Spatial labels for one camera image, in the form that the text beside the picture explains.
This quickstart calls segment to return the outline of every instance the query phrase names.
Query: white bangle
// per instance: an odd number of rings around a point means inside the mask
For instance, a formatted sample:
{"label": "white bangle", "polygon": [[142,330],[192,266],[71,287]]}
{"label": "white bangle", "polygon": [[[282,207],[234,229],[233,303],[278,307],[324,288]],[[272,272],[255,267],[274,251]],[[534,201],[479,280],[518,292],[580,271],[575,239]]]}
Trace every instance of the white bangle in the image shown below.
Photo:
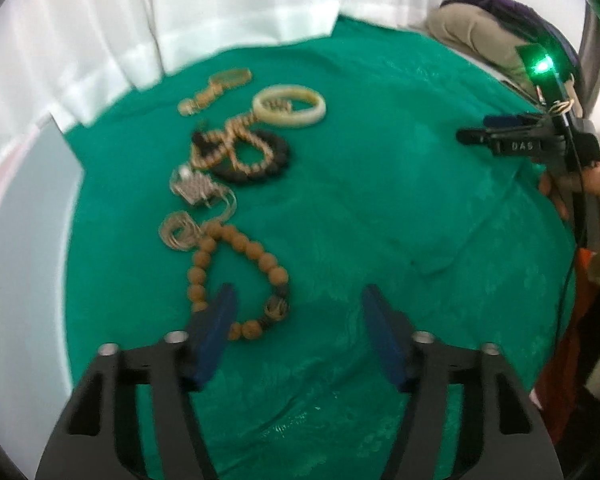
{"label": "white bangle", "polygon": [[[265,106],[265,103],[273,99],[295,99],[313,106],[297,112],[271,110]],[[255,95],[251,106],[260,122],[272,124],[273,126],[309,126],[320,121],[327,113],[324,97],[318,92],[300,85],[269,86]]]}

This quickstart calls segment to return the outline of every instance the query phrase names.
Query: necklace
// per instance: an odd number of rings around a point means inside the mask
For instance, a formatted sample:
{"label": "necklace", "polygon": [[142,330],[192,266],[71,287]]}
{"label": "necklace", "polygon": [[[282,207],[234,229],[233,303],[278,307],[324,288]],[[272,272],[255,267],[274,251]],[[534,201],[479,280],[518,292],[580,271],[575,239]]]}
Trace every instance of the necklace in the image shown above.
{"label": "necklace", "polygon": [[191,171],[183,164],[171,174],[169,187],[173,194],[182,197],[190,206],[206,205],[213,207],[216,203],[224,202],[224,212],[212,220],[197,222],[186,211],[176,211],[168,215],[160,225],[160,239],[176,251],[189,251],[205,235],[206,226],[213,221],[220,223],[228,221],[235,213],[237,199],[234,192],[227,186],[217,184],[200,171]]}
{"label": "necklace", "polygon": [[[268,101],[266,105],[272,109],[291,110],[291,102],[280,99]],[[209,170],[228,157],[234,170],[243,173],[247,178],[252,173],[266,171],[273,162],[274,153],[273,149],[264,140],[248,130],[257,121],[254,111],[250,110],[245,114],[227,119],[224,122],[224,130],[211,130],[204,134],[194,132],[189,159],[191,166],[197,170]],[[250,165],[238,160],[238,156],[235,153],[235,141],[237,139],[243,140],[260,150],[263,160]],[[205,151],[203,155],[200,146],[205,147],[209,144],[215,144],[216,148],[209,153]]]}
{"label": "necklace", "polygon": [[178,104],[178,111],[183,116],[200,113],[212,102],[218,99],[225,90],[244,86],[251,81],[251,70],[248,68],[234,68],[213,74],[208,80],[208,86],[197,92],[193,99],[183,99]]}
{"label": "necklace", "polygon": [[272,295],[264,304],[264,314],[258,319],[250,319],[244,323],[234,322],[229,330],[228,338],[236,341],[241,337],[249,340],[258,339],[262,333],[285,319],[289,312],[287,298],[289,295],[289,275],[284,267],[278,265],[277,258],[266,253],[261,243],[249,240],[231,224],[222,225],[218,221],[206,225],[206,237],[198,243],[199,250],[193,255],[193,264],[187,271],[189,287],[187,297],[192,302],[192,310],[199,312],[208,307],[206,303],[206,269],[211,263],[211,256],[218,248],[219,241],[225,241],[237,253],[257,262],[258,268],[264,272],[272,285]]}
{"label": "necklace", "polygon": [[[233,164],[216,164],[209,168],[209,171],[217,178],[230,182],[232,184],[246,184],[265,180],[271,176],[279,176],[287,167],[289,160],[289,145],[285,139],[277,136],[273,132],[266,130],[253,130],[250,134],[259,138],[272,153],[270,162],[266,159],[260,163],[260,169],[249,173],[237,169]],[[192,135],[192,141],[201,157],[205,157],[219,149],[219,145],[211,139],[215,137],[204,136],[200,130],[196,130]]]}

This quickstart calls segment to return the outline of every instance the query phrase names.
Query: hand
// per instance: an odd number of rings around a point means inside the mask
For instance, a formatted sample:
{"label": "hand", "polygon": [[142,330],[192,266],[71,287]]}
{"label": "hand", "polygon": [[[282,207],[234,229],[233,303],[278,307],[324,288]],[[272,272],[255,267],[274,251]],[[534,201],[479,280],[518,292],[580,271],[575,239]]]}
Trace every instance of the hand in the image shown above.
{"label": "hand", "polygon": [[[600,163],[593,168],[582,170],[582,179],[584,191],[600,199]],[[563,220],[569,218],[569,212],[564,205],[560,192],[580,192],[581,190],[580,176],[577,173],[562,176],[556,182],[549,173],[545,172],[541,175],[540,182],[538,183],[538,191],[554,203],[558,215]]]}

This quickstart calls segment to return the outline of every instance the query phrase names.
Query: jewelry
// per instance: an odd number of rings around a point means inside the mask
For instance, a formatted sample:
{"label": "jewelry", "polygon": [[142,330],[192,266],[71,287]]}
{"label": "jewelry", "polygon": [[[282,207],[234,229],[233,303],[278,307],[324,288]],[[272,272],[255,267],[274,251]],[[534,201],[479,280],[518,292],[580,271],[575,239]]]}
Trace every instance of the jewelry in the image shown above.
{"label": "jewelry", "polygon": [[176,211],[168,215],[160,224],[158,234],[167,247],[176,251],[191,250],[204,237],[210,222],[227,222],[235,213],[235,193],[227,186],[217,184],[208,175],[200,171],[191,171],[186,164],[173,171],[169,187],[174,194],[181,196],[193,207],[204,204],[211,208],[220,201],[226,203],[221,215],[203,222],[202,225],[197,224],[186,211]]}
{"label": "jewelry", "polygon": [[[272,100],[266,103],[267,107],[277,110],[290,109],[291,103],[283,100]],[[256,116],[252,110],[245,114],[227,119],[224,122],[224,130],[211,130],[206,134],[201,134],[196,137],[194,132],[194,142],[191,145],[190,164],[192,168],[197,170],[208,170],[219,164],[225,157],[228,156],[234,170],[238,170],[247,176],[251,173],[266,170],[272,163],[274,153],[271,147],[260,137],[254,135],[248,130],[248,127],[256,123]],[[244,164],[238,160],[235,153],[234,143],[236,139],[244,140],[251,144],[254,148],[260,150],[264,156],[261,162],[256,164]],[[217,144],[218,147],[213,152],[203,155],[198,147],[202,141]]]}
{"label": "jewelry", "polygon": [[[285,110],[272,110],[267,105],[272,100],[290,99],[302,101],[312,105],[307,110],[292,111],[290,108]],[[322,120],[327,113],[327,105],[324,98],[318,92],[299,85],[274,85],[258,92],[253,98],[251,104],[257,120],[272,124],[273,126],[299,127],[309,126]]]}
{"label": "jewelry", "polygon": [[[260,170],[252,171],[251,173],[236,169],[232,164],[216,164],[209,168],[213,176],[233,184],[246,184],[247,182],[265,180],[270,176],[279,176],[282,173],[288,166],[289,160],[289,145],[286,143],[286,140],[273,132],[265,130],[253,130],[250,133],[262,140],[271,149],[273,153],[272,161],[266,164],[264,168],[262,168],[261,162]],[[218,150],[218,144],[212,142],[210,138],[210,136],[205,138],[200,131],[194,132],[192,136],[193,144],[197,147],[198,153],[202,157]]]}
{"label": "jewelry", "polygon": [[189,287],[187,297],[192,302],[192,311],[199,312],[208,307],[206,303],[206,268],[211,263],[211,255],[218,248],[218,242],[224,240],[237,253],[244,253],[248,259],[257,262],[258,268],[264,272],[269,283],[273,286],[273,294],[264,304],[264,314],[258,319],[250,319],[244,323],[234,322],[229,330],[228,339],[236,341],[241,337],[257,339],[262,333],[285,319],[289,312],[287,298],[289,295],[289,275],[284,267],[278,265],[277,258],[266,253],[262,244],[250,241],[234,225],[221,225],[220,222],[210,222],[206,226],[206,237],[199,242],[199,250],[193,255],[193,264],[187,271]]}
{"label": "jewelry", "polygon": [[180,101],[178,111],[183,116],[200,113],[219,98],[225,90],[246,85],[251,81],[251,77],[251,70],[248,68],[234,68],[218,72],[209,78],[209,86],[198,92],[193,99]]}

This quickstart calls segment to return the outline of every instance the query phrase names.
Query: black beaded bracelet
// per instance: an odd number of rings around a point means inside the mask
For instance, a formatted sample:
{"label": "black beaded bracelet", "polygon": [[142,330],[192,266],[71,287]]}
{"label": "black beaded bracelet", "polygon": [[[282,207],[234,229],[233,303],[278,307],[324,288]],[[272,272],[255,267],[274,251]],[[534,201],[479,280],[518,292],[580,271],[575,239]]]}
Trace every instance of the black beaded bracelet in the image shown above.
{"label": "black beaded bracelet", "polygon": [[[286,140],[267,130],[253,130],[251,133],[270,146],[274,153],[271,163],[263,170],[247,174],[233,168],[230,162],[224,162],[209,169],[214,176],[232,184],[251,184],[282,174],[289,163],[289,145]],[[191,140],[200,150],[201,156],[206,156],[218,148],[216,143],[206,140],[200,131],[195,131]]]}

